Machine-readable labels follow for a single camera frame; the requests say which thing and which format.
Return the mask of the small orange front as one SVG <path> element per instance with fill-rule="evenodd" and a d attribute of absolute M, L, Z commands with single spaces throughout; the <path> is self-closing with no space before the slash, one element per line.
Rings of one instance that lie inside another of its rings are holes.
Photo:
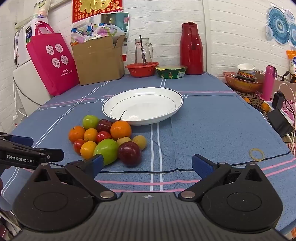
<path fill-rule="evenodd" d="M 96 146 L 97 146 L 96 142 L 93 142 L 93 141 L 85 142 L 80 149 L 81 157 L 85 160 L 91 159 L 93 157 L 93 153 Z"/>

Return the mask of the small orange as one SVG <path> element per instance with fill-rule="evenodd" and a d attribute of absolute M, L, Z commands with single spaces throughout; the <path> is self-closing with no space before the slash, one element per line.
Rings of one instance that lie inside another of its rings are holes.
<path fill-rule="evenodd" d="M 84 133 L 84 140 L 86 142 L 88 141 L 96 142 L 97 134 L 98 132 L 95 128 L 89 128 Z"/>
<path fill-rule="evenodd" d="M 269 111 L 270 111 L 270 107 L 269 107 L 269 105 L 268 105 L 266 102 L 263 102 L 263 103 L 261 104 L 261 109 L 262 109 L 263 111 L 265 111 L 266 113 L 269 113 Z"/>
<path fill-rule="evenodd" d="M 91 159 L 93 157 L 93 153 L 96 146 L 97 146 L 96 142 L 93 142 L 93 141 L 85 142 L 80 149 L 81 157 L 85 160 Z"/>

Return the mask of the red yellow small fruit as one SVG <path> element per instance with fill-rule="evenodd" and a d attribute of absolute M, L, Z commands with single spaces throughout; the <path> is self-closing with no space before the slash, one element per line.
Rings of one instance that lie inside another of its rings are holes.
<path fill-rule="evenodd" d="M 81 147 L 83 146 L 83 144 L 85 143 L 86 141 L 84 139 L 77 139 L 74 143 L 73 143 L 73 149 L 74 151 L 80 155 L 80 150 L 81 150 Z"/>

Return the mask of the large green apple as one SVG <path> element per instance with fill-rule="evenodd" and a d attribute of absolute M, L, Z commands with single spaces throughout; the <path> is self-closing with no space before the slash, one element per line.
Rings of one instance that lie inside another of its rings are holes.
<path fill-rule="evenodd" d="M 115 140 L 107 138 L 97 144 L 93 156 L 96 154 L 103 156 L 104 166 L 107 166 L 117 160 L 118 148 L 119 145 Z"/>

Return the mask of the small orange back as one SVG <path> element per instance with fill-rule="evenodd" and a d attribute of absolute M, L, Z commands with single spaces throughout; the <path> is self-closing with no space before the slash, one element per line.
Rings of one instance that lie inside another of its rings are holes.
<path fill-rule="evenodd" d="M 86 142 L 88 141 L 96 142 L 97 134 L 98 132 L 95 128 L 89 128 L 84 133 L 84 140 Z"/>

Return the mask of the bright red small fruit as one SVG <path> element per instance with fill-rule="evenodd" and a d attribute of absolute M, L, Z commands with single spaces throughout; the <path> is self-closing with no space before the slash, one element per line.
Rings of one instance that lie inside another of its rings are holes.
<path fill-rule="evenodd" d="M 101 141 L 108 139 L 108 138 L 112 138 L 111 134 L 107 131 L 100 131 L 97 133 L 96 138 L 95 138 L 95 142 L 98 144 Z"/>

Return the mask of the mandarin with green calyx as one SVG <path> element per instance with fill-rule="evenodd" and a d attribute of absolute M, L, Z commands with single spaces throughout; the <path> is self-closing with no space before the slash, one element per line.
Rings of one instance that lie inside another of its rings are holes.
<path fill-rule="evenodd" d="M 84 139 L 85 128 L 82 126 L 73 127 L 69 133 L 68 138 L 71 143 L 74 143 L 78 139 Z"/>

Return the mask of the yellow longan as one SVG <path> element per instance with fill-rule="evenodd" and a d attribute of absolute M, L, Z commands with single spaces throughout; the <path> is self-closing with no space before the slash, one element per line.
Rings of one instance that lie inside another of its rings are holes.
<path fill-rule="evenodd" d="M 122 145 L 123 143 L 126 143 L 126 142 L 131 142 L 132 140 L 129 138 L 129 137 L 122 137 L 122 138 L 119 138 L 116 142 L 118 143 L 118 145 Z"/>
<path fill-rule="evenodd" d="M 142 135 L 135 136 L 132 139 L 132 141 L 138 145 L 138 147 L 140 148 L 141 151 L 144 150 L 147 146 L 147 140 Z"/>

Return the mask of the dark red plum front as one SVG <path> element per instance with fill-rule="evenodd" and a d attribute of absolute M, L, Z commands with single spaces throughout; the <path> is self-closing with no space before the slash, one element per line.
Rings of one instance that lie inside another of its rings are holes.
<path fill-rule="evenodd" d="M 118 148 L 118 158 L 128 168 L 136 167 L 142 160 L 141 150 L 134 142 L 124 142 Z"/>

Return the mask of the dark red plum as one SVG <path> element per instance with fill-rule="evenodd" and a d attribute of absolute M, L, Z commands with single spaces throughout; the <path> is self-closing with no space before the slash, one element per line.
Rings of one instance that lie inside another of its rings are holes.
<path fill-rule="evenodd" d="M 108 132 L 110 133 L 110 130 L 111 130 L 111 126 L 113 125 L 113 122 L 112 121 L 109 121 L 107 119 L 101 119 L 99 122 L 98 122 L 98 125 L 96 127 L 96 130 L 97 132 L 102 132 L 102 131 L 105 131 L 105 132 Z"/>
<path fill-rule="evenodd" d="M 118 158 L 128 168 L 136 167 L 142 160 L 141 150 L 134 142 L 124 142 L 118 148 Z"/>

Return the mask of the dark red plum back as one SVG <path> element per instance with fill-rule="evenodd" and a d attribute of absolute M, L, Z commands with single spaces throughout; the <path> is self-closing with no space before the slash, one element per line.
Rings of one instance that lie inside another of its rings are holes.
<path fill-rule="evenodd" d="M 98 125 L 96 127 L 96 130 L 97 132 L 102 132 L 102 131 L 105 131 L 105 132 L 108 132 L 110 133 L 110 130 L 111 130 L 111 126 L 113 125 L 113 122 L 112 121 L 109 121 L 107 119 L 101 119 L 99 122 L 98 122 Z"/>

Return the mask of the small green apple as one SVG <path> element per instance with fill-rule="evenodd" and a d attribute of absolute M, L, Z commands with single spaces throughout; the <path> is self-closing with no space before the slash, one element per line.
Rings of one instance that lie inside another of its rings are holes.
<path fill-rule="evenodd" d="M 100 119 L 94 115 L 86 115 L 82 120 L 83 127 L 88 130 L 90 128 L 97 128 Z"/>

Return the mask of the orange with long stem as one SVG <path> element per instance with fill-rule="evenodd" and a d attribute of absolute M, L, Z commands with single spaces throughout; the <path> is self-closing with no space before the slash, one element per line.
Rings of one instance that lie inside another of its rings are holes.
<path fill-rule="evenodd" d="M 127 121 L 117 120 L 112 124 L 110 134 L 115 140 L 124 137 L 131 137 L 132 128 Z"/>

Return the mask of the pink thermos bottle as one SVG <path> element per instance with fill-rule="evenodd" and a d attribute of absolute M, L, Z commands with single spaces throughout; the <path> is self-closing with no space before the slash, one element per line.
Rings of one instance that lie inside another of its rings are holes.
<path fill-rule="evenodd" d="M 267 65 L 265 69 L 264 82 L 262 87 L 261 98 L 270 101 L 273 92 L 273 85 L 278 76 L 278 71 L 274 66 Z"/>

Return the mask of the red thermos jug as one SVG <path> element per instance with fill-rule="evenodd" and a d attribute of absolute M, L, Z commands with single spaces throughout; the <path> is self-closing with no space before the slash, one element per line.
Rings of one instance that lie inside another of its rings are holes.
<path fill-rule="evenodd" d="M 198 25 L 194 22 L 182 24 L 180 64 L 187 67 L 188 75 L 201 75 L 204 72 L 203 45 Z"/>

